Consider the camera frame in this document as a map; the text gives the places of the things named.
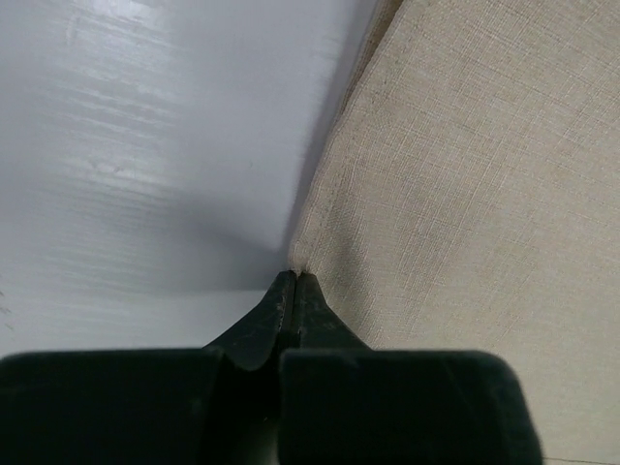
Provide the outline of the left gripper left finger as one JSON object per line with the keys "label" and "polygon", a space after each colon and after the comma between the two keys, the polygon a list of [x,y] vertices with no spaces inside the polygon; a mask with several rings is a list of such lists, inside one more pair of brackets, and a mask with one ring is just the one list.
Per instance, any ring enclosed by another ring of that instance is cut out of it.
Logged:
{"label": "left gripper left finger", "polygon": [[259,303],[205,348],[221,350],[242,370],[260,369],[280,351],[279,339],[289,332],[294,302],[295,273],[282,271]]}

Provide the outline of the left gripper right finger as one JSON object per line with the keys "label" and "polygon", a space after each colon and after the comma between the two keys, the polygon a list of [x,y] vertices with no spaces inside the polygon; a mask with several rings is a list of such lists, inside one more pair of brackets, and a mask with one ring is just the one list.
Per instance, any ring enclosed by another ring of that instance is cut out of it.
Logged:
{"label": "left gripper right finger", "polygon": [[293,348],[296,350],[369,350],[328,306],[318,278],[302,273],[296,281],[293,306]]}

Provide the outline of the beige cloth napkin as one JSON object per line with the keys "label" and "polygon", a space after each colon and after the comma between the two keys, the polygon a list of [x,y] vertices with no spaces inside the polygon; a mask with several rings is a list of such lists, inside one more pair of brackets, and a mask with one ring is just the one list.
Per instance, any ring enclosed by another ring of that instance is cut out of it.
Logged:
{"label": "beige cloth napkin", "polygon": [[380,2],[289,260],[371,346],[504,358],[546,463],[617,463],[618,3]]}

